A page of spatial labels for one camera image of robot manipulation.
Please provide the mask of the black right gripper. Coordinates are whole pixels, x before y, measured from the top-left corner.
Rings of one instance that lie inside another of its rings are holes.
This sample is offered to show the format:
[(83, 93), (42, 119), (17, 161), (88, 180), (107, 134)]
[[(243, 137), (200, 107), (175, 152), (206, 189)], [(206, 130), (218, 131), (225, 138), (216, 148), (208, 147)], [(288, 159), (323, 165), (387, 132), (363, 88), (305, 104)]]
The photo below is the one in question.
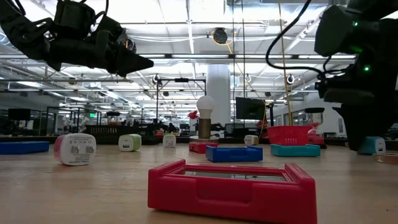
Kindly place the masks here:
[[(393, 104), (398, 101), (398, 57), (359, 56), (340, 76), (329, 79), (329, 101), (346, 105)], [(398, 108), (333, 107), (338, 136), (358, 151), (366, 137), (383, 136), (398, 123)]]

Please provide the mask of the teal white wall charger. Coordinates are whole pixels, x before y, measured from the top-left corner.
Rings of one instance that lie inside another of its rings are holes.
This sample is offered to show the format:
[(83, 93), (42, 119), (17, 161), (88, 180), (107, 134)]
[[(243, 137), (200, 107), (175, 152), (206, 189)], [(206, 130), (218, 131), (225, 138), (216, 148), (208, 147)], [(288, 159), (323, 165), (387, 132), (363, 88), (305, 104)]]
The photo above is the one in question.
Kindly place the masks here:
[(382, 137), (366, 137), (359, 147), (358, 153), (364, 155), (382, 154), (386, 152), (386, 143)]

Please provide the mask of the red sand hourglass black caps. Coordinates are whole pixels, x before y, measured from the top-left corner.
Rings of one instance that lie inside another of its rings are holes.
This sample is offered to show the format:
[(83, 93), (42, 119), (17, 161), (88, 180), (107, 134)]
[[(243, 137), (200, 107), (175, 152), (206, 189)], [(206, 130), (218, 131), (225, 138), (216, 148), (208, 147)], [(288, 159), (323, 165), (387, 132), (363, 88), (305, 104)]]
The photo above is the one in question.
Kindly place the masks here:
[(321, 149), (326, 149), (327, 146), (324, 141), (323, 132), (320, 126), (323, 123), (324, 108), (306, 108), (306, 120), (311, 129), (308, 131), (308, 143), (320, 146)]

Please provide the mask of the orange sand hourglass black caps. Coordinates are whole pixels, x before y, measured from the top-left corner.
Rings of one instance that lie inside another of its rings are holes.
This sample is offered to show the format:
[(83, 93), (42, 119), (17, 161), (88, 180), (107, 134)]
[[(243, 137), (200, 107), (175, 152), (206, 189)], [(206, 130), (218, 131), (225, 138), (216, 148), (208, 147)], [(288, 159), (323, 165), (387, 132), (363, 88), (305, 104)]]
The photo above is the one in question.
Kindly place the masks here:
[(109, 111), (106, 113), (108, 125), (119, 125), (120, 112)]

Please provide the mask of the rose gold mirror frame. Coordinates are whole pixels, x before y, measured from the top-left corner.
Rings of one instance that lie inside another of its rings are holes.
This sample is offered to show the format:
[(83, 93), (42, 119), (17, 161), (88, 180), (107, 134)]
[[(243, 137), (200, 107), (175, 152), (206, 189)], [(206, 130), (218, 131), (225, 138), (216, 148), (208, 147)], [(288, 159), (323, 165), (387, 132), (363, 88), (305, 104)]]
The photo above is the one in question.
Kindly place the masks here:
[(389, 164), (398, 166), (398, 153), (373, 154), (372, 159), (379, 164)]

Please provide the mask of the teal plastic mirror frame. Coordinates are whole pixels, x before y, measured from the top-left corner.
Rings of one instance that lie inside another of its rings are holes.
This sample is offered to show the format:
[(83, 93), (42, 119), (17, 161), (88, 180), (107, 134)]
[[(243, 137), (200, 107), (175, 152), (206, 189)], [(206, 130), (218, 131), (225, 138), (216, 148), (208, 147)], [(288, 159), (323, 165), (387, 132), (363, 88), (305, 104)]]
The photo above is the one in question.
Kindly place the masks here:
[(271, 154), (279, 157), (318, 157), (320, 146), (306, 144), (304, 146), (283, 146), (271, 144)]

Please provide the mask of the purple white wall charger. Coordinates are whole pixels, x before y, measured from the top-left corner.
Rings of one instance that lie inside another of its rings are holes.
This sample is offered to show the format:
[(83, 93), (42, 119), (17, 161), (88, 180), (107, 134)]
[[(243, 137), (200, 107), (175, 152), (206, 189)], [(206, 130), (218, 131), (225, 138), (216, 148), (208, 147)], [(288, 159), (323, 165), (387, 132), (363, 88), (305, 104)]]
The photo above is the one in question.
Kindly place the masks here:
[(177, 143), (177, 138), (174, 134), (166, 134), (163, 136), (162, 144), (165, 148), (174, 148)]

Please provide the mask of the red plastic mirror frame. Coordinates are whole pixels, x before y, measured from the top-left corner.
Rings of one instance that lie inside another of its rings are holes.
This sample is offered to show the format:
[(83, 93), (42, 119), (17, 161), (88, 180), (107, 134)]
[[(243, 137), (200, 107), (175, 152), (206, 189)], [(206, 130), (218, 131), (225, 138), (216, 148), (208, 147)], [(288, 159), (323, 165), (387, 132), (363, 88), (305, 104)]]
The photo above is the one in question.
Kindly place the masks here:
[(205, 154), (207, 146), (218, 147), (218, 143), (215, 143), (215, 142), (190, 142), (189, 143), (189, 151), (193, 151), (198, 154)]
[(317, 224), (315, 180), (284, 168), (187, 164), (148, 171), (147, 205), (172, 212), (276, 224)]

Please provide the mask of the blue plastic mirror frame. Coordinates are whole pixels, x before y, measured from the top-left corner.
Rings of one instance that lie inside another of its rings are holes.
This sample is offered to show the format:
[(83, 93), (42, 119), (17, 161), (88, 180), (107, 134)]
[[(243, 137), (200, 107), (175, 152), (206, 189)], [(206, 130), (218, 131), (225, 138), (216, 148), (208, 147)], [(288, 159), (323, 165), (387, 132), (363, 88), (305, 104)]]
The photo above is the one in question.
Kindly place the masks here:
[(257, 162), (263, 160), (263, 148), (207, 146), (206, 158), (211, 162)]
[(48, 152), (49, 146), (47, 141), (0, 142), (0, 155)]

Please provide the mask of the black plastic basket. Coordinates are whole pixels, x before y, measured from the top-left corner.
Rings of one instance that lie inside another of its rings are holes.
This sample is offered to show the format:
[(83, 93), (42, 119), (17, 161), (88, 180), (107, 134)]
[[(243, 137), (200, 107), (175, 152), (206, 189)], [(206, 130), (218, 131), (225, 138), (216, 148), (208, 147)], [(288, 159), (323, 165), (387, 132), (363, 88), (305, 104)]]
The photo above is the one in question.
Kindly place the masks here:
[(118, 144), (120, 136), (138, 132), (139, 128), (132, 126), (86, 125), (83, 133), (94, 136), (97, 144)]

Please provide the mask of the brass lamp with white bulb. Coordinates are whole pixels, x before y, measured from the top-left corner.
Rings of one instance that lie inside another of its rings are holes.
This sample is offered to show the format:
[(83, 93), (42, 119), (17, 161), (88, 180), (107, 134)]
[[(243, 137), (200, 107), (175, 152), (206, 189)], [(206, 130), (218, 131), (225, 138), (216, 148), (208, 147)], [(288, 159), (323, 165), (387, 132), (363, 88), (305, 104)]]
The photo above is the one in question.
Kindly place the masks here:
[(211, 113), (215, 106), (214, 99), (210, 96), (202, 96), (197, 101), (199, 111), (198, 134), (190, 136), (190, 142), (216, 142), (219, 137), (211, 135)]

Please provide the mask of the white building column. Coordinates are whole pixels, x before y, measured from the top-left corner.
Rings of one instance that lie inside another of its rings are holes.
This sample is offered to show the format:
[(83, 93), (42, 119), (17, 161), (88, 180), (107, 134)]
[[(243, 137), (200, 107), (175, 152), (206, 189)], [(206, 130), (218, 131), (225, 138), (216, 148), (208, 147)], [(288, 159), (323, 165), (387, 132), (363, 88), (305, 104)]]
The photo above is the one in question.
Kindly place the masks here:
[(207, 65), (206, 94), (215, 102), (212, 123), (225, 125), (231, 121), (230, 75), (227, 64)]

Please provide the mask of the black monitor on stand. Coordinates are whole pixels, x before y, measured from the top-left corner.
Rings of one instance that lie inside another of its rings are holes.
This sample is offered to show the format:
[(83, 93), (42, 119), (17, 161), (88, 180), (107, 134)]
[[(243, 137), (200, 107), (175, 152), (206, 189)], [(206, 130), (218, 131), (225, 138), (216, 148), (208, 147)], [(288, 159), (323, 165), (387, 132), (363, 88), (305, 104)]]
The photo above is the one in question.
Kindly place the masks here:
[(236, 118), (263, 120), (266, 105), (260, 99), (236, 97)]

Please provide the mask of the black metal station frame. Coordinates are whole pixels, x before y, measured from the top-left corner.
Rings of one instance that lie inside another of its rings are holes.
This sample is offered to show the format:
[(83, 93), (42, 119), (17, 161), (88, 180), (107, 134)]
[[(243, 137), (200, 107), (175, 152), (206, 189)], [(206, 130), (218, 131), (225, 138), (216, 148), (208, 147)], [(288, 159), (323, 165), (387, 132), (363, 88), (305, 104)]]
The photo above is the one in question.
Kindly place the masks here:
[[(197, 85), (198, 85), (198, 82), (203, 82), (204, 87), (203, 88), (201, 86), (199, 86), (199, 87), (204, 92), (204, 94), (207, 95), (206, 80), (200, 80), (200, 79), (196, 79), (196, 78), (160, 78), (160, 80), (165, 81), (165, 83), (162, 85), (163, 87), (165, 87), (169, 82), (176, 82), (176, 83), (194, 82)], [(156, 85), (156, 111), (155, 111), (155, 119), (154, 119), (155, 124), (159, 123), (159, 91), (160, 91), (160, 88), (159, 88), (159, 86)]]

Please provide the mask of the pink white wall charger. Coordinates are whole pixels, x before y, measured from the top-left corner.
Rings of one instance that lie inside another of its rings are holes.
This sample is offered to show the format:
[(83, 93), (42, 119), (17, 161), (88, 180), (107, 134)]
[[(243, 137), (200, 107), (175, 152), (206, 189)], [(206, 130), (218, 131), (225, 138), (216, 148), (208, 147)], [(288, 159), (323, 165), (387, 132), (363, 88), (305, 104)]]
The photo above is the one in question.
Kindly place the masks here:
[(94, 162), (96, 139), (85, 133), (59, 136), (53, 147), (54, 158), (67, 166), (85, 166)]

